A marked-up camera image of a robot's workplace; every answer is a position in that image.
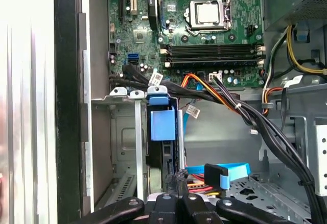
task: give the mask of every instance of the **metal bracket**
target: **metal bracket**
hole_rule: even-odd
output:
[[[137,197],[144,199],[143,190],[143,151],[142,151],[142,117],[141,102],[145,94],[141,90],[130,93],[130,98],[135,100],[135,151],[136,151],[136,177],[137,177]]]
[[[273,109],[275,108],[274,103],[261,103],[261,108],[262,109]]]
[[[127,89],[125,87],[116,87],[111,91],[110,96],[113,97],[127,96]]]
[[[148,95],[167,95],[168,89],[164,85],[150,86],[148,88]]]
[[[132,91],[130,93],[129,98],[130,99],[133,99],[133,100],[144,99],[145,98],[145,94],[141,90],[135,90],[135,91]]]

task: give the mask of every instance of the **silver metal panel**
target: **silver metal panel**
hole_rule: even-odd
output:
[[[108,0],[89,0],[89,5],[92,99],[104,98],[109,94]]]
[[[54,0],[0,0],[0,11],[2,223],[55,224]]]
[[[199,117],[190,117],[186,127],[187,165],[248,162],[252,171],[263,171],[261,136],[251,135],[242,118],[223,105],[200,101],[196,107]]]
[[[316,193],[327,196],[327,125],[316,126],[318,177],[316,178]]]
[[[92,106],[93,176],[95,203],[107,190],[113,177],[109,106]]]
[[[303,119],[303,123],[298,123],[296,130],[302,131],[303,133],[297,133],[297,140],[302,141],[302,145],[305,147],[307,166],[309,167],[312,175],[315,178],[316,194],[320,195],[319,190],[319,178],[321,174],[319,169],[321,166],[318,162],[318,142],[322,139],[318,139],[316,126],[327,125],[327,84],[293,88],[288,91],[288,99],[290,101],[290,109],[287,116],[294,117],[297,119]],[[280,116],[279,111],[272,111],[271,116]],[[271,164],[270,168],[272,171],[277,172],[280,169],[273,169],[274,167],[280,167],[278,165]],[[286,191],[293,192],[294,182],[298,181],[297,177],[294,178],[293,184],[285,184],[286,182],[281,179],[274,180],[277,184],[281,185]]]
[[[110,106],[112,161],[114,177],[121,178],[126,171],[136,174],[134,103]],[[145,155],[145,106],[142,105],[142,142]]]
[[[294,223],[310,223],[307,221],[311,218],[309,207],[274,184],[243,178],[231,182],[230,186],[227,196],[233,196]]]

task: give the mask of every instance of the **sticker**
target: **sticker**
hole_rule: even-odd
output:
[[[176,11],[176,5],[167,5],[167,11],[175,12]]]
[[[303,75],[299,75],[299,76],[294,77],[292,80],[287,81],[284,88],[288,88],[291,85],[299,84],[302,80],[302,77],[303,77]]]
[[[198,118],[200,109],[197,109],[196,107],[189,105],[185,113],[189,114],[190,116],[194,118]]]
[[[149,81],[149,86],[158,86],[160,85],[162,79],[163,79],[163,75],[159,74],[158,72],[153,72],[151,79]]]
[[[250,134],[252,134],[252,135],[258,135],[259,133],[258,133],[257,130],[255,130],[255,129],[251,129],[251,130],[250,130]]]

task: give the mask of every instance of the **capacitor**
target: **capacitor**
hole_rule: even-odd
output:
[[[208,43],[210,40],[211,40],[211,36],[210,36],[210,35],[207,35],[207,36],[205,37],[205,42]]]

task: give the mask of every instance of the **black clamp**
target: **black clamp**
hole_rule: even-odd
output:
[[[297,182],[299,186],[310,186],[310,185],[314,185],[314,181],[308,181],[308,182],[304,182],[304,181],[299,181]]]

